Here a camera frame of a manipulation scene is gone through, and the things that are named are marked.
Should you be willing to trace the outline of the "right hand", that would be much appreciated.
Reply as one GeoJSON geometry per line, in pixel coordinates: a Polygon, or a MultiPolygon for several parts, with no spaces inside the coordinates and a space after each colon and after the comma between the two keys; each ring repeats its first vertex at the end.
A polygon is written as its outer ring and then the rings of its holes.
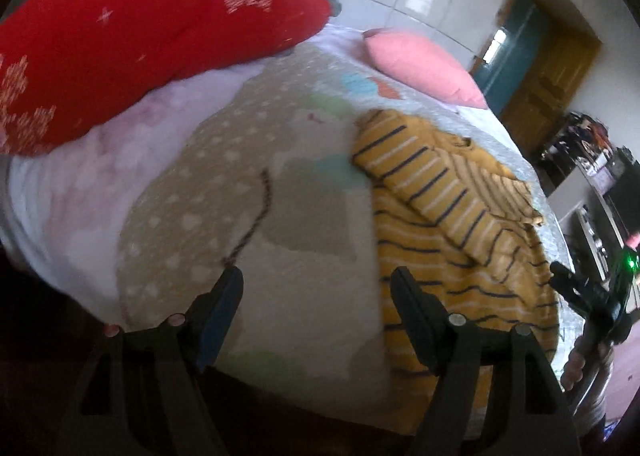
{"type": "Polygon", "coordinates": [[[574,424],[580,436],[585,436],[605,420],[605,390],[611,380],[614,358],[610,343],[594,344],[593,328],[586,323],[563,368],[561,386],[565,391],[573,390],[589,374],[587,356],[590,354],[594,354],[594,379],[574,415],[574,424]]]}

